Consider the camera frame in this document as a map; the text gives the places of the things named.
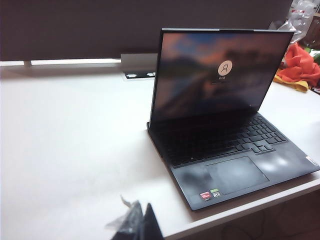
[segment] touchpad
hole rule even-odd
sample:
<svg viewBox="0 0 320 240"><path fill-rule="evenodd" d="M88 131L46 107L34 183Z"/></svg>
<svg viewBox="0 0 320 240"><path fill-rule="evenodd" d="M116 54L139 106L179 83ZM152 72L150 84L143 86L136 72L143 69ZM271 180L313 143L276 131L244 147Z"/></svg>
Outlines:
<svg viewBox="0 0 320 240"><path fill-rule="evenodd" d="M206 169L224 195L269 181L247 156L207 165Z"/></svg>

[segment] orange cloth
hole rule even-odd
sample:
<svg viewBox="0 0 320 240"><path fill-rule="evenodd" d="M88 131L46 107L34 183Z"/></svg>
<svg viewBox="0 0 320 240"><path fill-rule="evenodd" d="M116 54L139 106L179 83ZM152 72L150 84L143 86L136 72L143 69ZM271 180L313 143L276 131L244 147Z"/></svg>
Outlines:
<svg viewBox="0 0 320 240"><path fill-rule="evenodd" d="M277 73L284 82L306 81L313 87L317 85L320 79L320 67L297 43L289 47L284 59L288 67Z"/></svg>

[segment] gray wall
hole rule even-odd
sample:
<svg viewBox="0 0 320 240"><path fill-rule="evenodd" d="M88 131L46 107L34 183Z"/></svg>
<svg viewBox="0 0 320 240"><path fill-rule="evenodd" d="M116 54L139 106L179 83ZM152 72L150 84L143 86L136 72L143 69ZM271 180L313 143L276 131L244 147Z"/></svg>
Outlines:
<svg viewBox="0 0 320 240"><path fill-rule="evenodd" d="M292 0L2 0L1 60L155 53L160 28L267 29Z"/></svg>

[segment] laptop screen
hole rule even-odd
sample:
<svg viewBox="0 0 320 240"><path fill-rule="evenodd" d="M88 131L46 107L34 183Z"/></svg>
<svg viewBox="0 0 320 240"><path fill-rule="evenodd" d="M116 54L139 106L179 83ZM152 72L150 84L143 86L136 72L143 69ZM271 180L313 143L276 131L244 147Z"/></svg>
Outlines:
<svg viewBox="0 0 320 240"><path fill-rule="evenodd" d="M152 121L259 108L291 32L163 32Z"/></svg>

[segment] desk surface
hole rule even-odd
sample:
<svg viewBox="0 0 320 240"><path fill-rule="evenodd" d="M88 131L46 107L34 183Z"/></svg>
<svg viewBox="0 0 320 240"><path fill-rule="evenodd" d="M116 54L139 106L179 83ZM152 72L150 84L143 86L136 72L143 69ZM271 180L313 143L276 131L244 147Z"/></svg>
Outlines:
<svg viewBox="0 0 320 240"><path fill-rule="evenodd" d="M177 239L320 188L320 172L191 211L150 140L153 80L116 64L1 69L1 238L105 240L128 201ZM260 113L320 163L320 97L272 83Z"/></svg>

